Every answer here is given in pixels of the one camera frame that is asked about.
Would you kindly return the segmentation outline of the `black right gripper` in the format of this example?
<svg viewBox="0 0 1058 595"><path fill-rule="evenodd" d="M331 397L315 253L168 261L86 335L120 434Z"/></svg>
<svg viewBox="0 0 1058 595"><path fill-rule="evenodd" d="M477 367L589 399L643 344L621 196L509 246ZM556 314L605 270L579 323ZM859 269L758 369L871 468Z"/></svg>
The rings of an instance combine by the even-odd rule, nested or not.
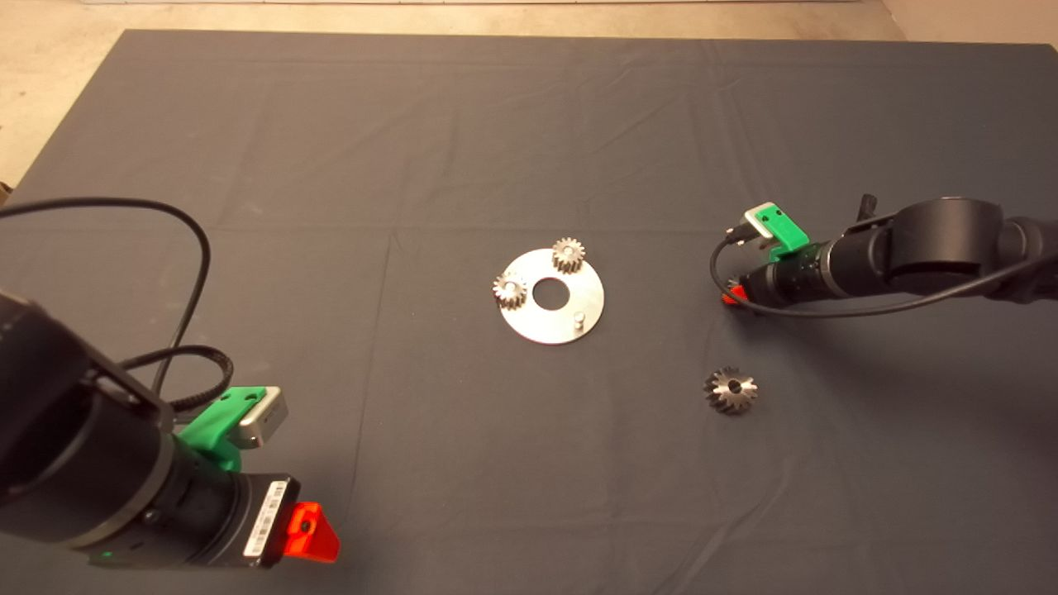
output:
<svg viewBox="0 0 1058 595"><path fill-rule="evenodd" d="M729 280L722 304L737 307L749 300L764 307L786 308L802 302L835 300L824 271L828 249L828 242L813 242L782 259L763 264L740 280Z"/></svg>

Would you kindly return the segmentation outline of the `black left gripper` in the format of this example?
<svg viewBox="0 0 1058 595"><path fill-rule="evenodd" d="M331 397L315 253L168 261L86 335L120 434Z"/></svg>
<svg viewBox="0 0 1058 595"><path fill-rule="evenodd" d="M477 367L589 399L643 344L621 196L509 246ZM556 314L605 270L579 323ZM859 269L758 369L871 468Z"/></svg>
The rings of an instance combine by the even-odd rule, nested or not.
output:
<svg viewBox="0 0 1058 595"><path fill-rule="evenodd" d="M124 565L133 569L268 569L282 557L335 564L341 551L322 505L296 503L298 479L219 468L174 437L127 438L124 453L144 459L147 445L170 448L156 495L124 530Z"/></svg>

